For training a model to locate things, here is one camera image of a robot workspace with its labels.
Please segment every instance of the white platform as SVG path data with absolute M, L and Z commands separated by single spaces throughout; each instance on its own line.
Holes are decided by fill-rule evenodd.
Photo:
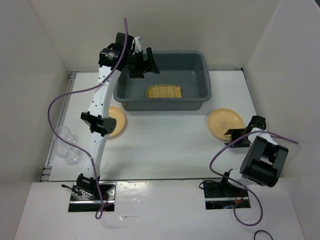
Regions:
M 94 86 L 98 73 L 78 73 L 72 90 Z M 249 123 L 256 114 L 242 71 L 210 71 L 212 98 L 197 111 L 127 112 L 127 124 L 121 135 L 108 140 L 101 162 L 101 180 L 147 180 L 212 178 L 209 170 L 212 157 L 224 147 L 207 125 L 208 115 L 218 108 L 236 111 Z M 89 127 L 80 119 L 86 112 L 94 92 L 70 97 L 65 117 L 60 125 L 68 126 L 76 143 L 88 149 Z M 114 99 L 112 106 L 122 106 Z M 248 149 L 229 149 L 215 162 L 214 168 L 225 172 L 239 168 Z M 80 174 L 81 161 L 70 165 L 53 149 L 49 158 L 52 166 L 50 181 L 75 181 Z
M 16 240 L 252 240 L 257 230 L 275 240 L 303 240 L 285 181 L 273 188 L 253 186 L 264 217 L 255 227 L 237 222 L 232 209 L 206 210 L 200 180 L 118 182 L 115 211 L 100 220 L 94 212 L 68 212 L 70 191 L 62 182 L 33 183 Z M 259 218 L 259 206 L 236 210 L 243 221 Z M 257 240 L 269 240 L 260 235 Z

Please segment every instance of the gray plastic bin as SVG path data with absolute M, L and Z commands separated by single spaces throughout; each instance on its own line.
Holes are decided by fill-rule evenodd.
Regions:
M 154 61 L 160 74 L 146 73 L 145 78 L 129 78 L 124 69 L 113 96 L 127 111 L 198 110 L 211 98 L 211 82 L 204 55 L 199 51 L 155 51 Z M 147 98 L 153 85 L 181 86 L 182 98 Z

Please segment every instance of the white backdrop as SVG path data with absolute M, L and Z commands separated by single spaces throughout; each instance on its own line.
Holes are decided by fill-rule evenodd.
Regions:
M 0 239 L 10 240 L 46 161 L 47 107 L 69 74 L 27 0 L 0 1 L 0 32 Z
M 255 109 L 273 132 L 293 138 L 283 176 L 307 240 L 319 238 L 320 7 L 281 0 L 245 76 Z
M 144 48 L 200 50 L 211 69 L 247 65 L 279 0 L 30 0 L 70 71 L 96 71 L 124 32 Z

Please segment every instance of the yellow plate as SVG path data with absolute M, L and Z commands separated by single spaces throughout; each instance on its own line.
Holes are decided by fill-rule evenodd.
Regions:
M 115 106 L 110 106 L 109 108 L 109 117 L 116 119 L 116 126 L 113 133 L 110 134 L 110 137 L 114 137 L 124 128 L 126 124 L 126 116 L 124 112 Z
M 210 113 L 208 126 L 213 135 L 226 141 L 230 140 L 230 135 L 224 135 L 228 129 L 243 129 L 245 128 L 245 123 L 235 111 L 219 108 Z

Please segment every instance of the yellow sponge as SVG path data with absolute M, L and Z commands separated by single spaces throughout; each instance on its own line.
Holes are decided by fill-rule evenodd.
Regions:
M 175 85 L 153 85 L 148 87 L 147 98 L 182 98 L 181 87 Z

